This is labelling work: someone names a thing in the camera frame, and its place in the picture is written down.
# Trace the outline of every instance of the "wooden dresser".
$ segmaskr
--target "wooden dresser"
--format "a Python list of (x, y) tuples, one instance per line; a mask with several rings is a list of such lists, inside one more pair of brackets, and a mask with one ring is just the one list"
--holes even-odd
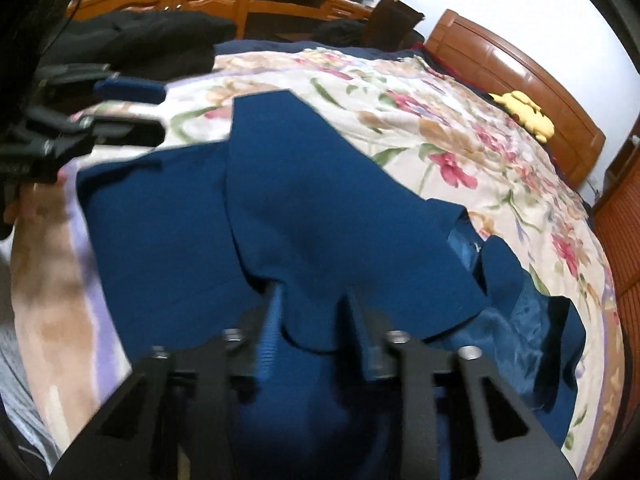
[(319, 22), (368, 18), (371, 12), (346, 0), (82, 0), (74, 18), (86, 20), (112, 10), (200, 10), (234, 20), (239, 40), (262, 38), (266, 30), (311, 32)]
[(595, 209), (596, 234), (607, 254), (625, 336), (626, 425), (640, 406), (640, 151)]

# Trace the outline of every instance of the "pikachu plush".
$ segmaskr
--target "pikachu plush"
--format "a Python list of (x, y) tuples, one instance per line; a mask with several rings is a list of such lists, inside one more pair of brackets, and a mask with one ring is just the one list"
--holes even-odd
[(545, 144), (555, 133), (556, 129), (551, 120), (523, 92), (514, 90), (502, 96), (489, 95), (495, 102), (504, 106), (513, 120), (536, 137), (538, 142)]

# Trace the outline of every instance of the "blue fabric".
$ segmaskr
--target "blue fabric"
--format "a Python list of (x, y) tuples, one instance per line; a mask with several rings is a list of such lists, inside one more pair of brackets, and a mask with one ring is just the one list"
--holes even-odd
[(220, 43), (215, 46), (216, 55), (224, 56), (226, 54), (244, 54), (245, 52), (285, 52), (288, 54), (295, 54), (302, 52), (307, 48), (330, 48), (331, 50), (338, 50), (348, 56), (359, 57), (360, 59), (383, 59), (393, 61), (401, 57), (413, 57), (419, 56), (423, 59), (426, 58), (426, 54), (420, 50), (401, 50), (399, 52), (383, 52), (376, 48), (361, 48), (359, 46), (347, 46), (336, 47), (326, 46), (322, 43), (316, 43), (315, 41), (296, 41), (294, 43), (279, 43), (277, 41), (264, 41), (264, 40), (233, 40), (225, 43)]
[[(261, 389), (234, 423), (247, 478), (388, 478), (401, 402), (345, 366), (339, 300), (350, 286), (398, 330), (483, 348), (564, 440), (585, 339), (573, 305), (539, 294), (464, 208), (420, 199), (292, 94), (236, 99), (227, 142), (83, 171), (78, 196), (134, 362), (152, 345), (203, 343), (260, 303), (257, 284), (281, 284)], [(438, 419), (443, 478), (460, 462), (450, 404)]]

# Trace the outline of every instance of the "floral bedspread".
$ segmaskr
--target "floral bedspread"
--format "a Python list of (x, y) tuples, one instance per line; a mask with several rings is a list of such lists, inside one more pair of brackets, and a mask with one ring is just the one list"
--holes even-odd
[[(466, 206), (477, 231), (504, 238), (541, 292), (575, 303), (587, 343), (563, 451), (577, 471), (596, 464), (604, 448), (594, 450), (592, 437), (606, 445), (611, 428), (600, 414), (615, 414), (623, 381), (611, 273), (579, 197), (503, 112), (418, 57), (368, 61), (322, 48), (219, 56), (210, 75), (172, 84), (157, 107), (109, 102), (95, 110), (159, 117), (168, 127), (164, 146), (176, 146), (225, 139), (234, 97), (283, 88), (421, 197)], [(102, 148), (78, 164), (141, 151)], [(36, 404), (63, 448), (129, 371), (91, 258), (74, 168), (65, 189), (42, 191), (41, 220), (18, 225), (12, 257), (20, 350)]]

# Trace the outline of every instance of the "metal bolt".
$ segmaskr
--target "metal bolt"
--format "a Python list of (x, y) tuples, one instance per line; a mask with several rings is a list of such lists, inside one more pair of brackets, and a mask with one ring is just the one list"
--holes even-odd
[(472, 361), (482, 356), (482, 350), (477, 346), (461, 346), (458, 348), (458, 355), (466, 361)]
[(53, 140), (45, 140), (42, 149), (44, 150), (45, 155), (49, 155), (53, 149)]
[(227, 328), (223, 334), (228, 343), (240, 343), (244, 339), (244, 335), (239, 328)]
[(392, 330), (386, 333), (386, 340), (394, 345), (401, 345), (409, 341), (409, 339), (411, 339), (411, 336), (402, 330)]
[(154, 359), (168, 359), (169, 352), (164, 350), (163, 346), (153, 346), (152, 350), (154, 351)]
[(94, 118), (89, 116), (83, 117), (82, 119), (80, 119), (80, 122), (78, 124), (81, 128), (88, 128), (89, 126), (94, 124)]

